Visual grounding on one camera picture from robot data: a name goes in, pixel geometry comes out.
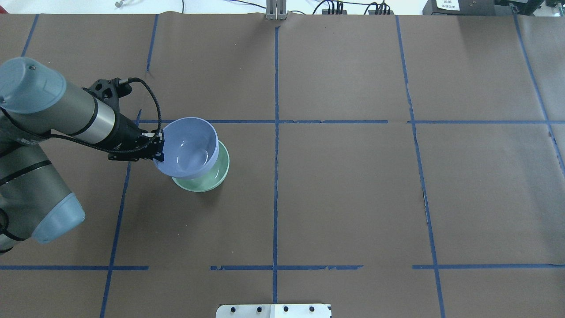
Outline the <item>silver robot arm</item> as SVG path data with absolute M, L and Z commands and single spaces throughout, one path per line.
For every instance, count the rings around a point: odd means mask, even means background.
M 81 224 L 82 205 L 40 147 L 67 140 L 107 153 L 109 160 L 164 161 L 164 132 L 140 129 L 121 114 L 120 99 L 140 78 L 98 79 L 79 87 L 28 57 L 1 65 L 1 254 L 27 239 L 50 243 Z

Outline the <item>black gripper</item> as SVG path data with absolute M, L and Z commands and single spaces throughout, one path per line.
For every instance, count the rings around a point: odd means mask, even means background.
M 110 151 L 110 161 L 135 162 L 151 159 L 164 162 L 163 129 L 147 132 L 122 114 L 117 119 L 116 131 L 105 141 L 105 148 Z

